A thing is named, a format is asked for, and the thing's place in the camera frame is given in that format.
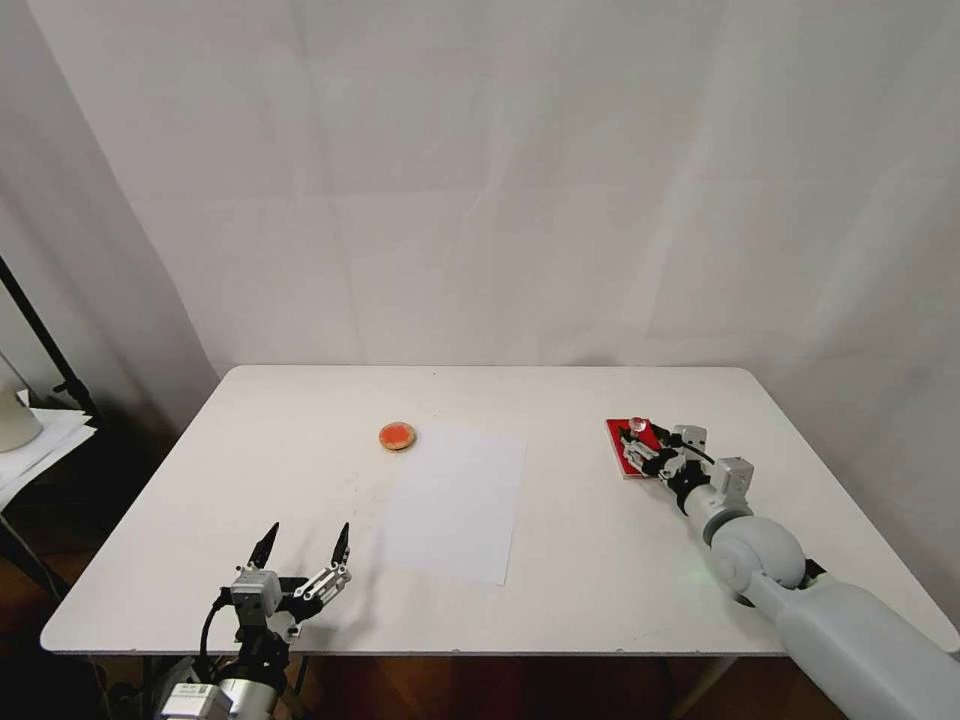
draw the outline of table leg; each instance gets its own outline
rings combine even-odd
[[[707,666],[700,672],[697,682],[690,688],[682,698],[680,698],[670,709],[670,720],[680,720],[687,712],[700,700],[704,694],[713,687],[723,674],[737,661],[736,655],[724,655],[723,657],[713,658]]]
[[[140,712],[143,720],[151,720],[153,718],[153,663],[149,655],[143,656],[141,680],[143,690],[140,692]]]

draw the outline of orange round object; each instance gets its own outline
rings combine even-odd
[[[380,429],[380,444],[387,450],[403,450],[413,445],[417,431],[407,423],[390,423]]]

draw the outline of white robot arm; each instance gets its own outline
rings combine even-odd
[[[853,720],[960,717],[960,663],[871,593],[823,572],[786,528],[755,517],[753,466],[714,461],[706,435],[635,418],[623,454],[677,494],[718,579],[774,623],[790,657]]]

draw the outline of white lamp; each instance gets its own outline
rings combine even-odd
[[[43,427],[24,407],[12,385],[0,385],[0,452],[26,445]]]

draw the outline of white wall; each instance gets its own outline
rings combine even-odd
[[[219,369],[745,366],[960,620],[956,2],[29,2]]]
[[[0,3],[0,248],[104,411],[159,447],[186,426],[216,376],[22,0]],[[0,344],[41,396],[62,380],[2,289]]]

